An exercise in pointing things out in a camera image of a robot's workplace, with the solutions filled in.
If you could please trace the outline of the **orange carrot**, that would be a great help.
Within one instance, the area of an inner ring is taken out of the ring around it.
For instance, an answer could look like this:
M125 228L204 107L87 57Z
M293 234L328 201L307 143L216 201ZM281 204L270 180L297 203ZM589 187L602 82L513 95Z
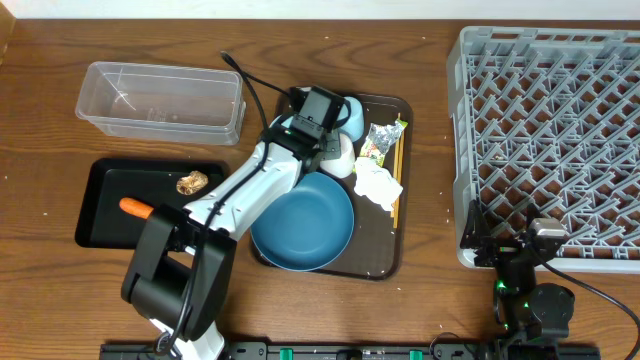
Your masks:
M139 200L125 197L119 201L119 207L125 213L141 219L148 219L154 208Z

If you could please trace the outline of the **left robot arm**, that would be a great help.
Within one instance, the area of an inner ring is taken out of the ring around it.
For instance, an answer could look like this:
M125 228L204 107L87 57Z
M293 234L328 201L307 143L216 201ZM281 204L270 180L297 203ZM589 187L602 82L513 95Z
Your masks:
M150 211L121 288L161 333L151 349L170 359L216 359L237 243L264 211L316 170L342 120L316 124L289 113L266 124L246 162L181 209Z

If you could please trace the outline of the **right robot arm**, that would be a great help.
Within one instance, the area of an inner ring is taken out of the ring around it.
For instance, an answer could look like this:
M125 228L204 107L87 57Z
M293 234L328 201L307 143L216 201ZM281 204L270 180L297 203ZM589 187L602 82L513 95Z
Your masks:
M505 327L503 335L476 348L475 359L560 357L557 342L569 335L575 295L564 286L539 283L536 267L555 257L565 235L559 220L543 217L530 204L526 228L499 239L491 235L479 203L469 203L460 247L474 252L475 266L496 271L493 312L496 322Z

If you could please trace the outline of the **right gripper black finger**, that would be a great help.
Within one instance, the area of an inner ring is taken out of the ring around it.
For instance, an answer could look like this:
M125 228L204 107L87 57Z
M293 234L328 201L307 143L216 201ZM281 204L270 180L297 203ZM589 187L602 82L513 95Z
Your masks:
M461 237L461 249L481 249L491 241L491 230L477 200L469 203L466 225Z
M539 235L543 226L542 220L543 218L538 208L533 203L530 203L526 208L526 240L532 240Z

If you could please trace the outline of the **light blue small bowl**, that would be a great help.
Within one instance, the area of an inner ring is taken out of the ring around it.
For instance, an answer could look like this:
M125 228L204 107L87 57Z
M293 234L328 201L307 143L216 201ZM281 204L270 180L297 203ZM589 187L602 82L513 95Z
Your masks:
M283 113L277 116L269 125L269 128L266 132L267 137L272 141L290 137L292 135L290 126L294 116L295 114L292 112Z

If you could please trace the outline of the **brown food scrap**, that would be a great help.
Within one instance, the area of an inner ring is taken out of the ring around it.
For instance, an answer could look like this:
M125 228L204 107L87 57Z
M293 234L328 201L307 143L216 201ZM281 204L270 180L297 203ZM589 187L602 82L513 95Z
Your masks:
M182 195L193 195L208 185L208 177L200 171L192 171L188 176L180 178L176 190Z

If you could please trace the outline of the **large dark blue bowl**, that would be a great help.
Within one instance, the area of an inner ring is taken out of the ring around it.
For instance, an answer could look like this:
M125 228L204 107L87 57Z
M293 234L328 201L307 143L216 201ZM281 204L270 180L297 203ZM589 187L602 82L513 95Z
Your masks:
M322 268L350 242L354 210L333 178L314 172L273 202L251 226L256 249L277 267L298 272Z

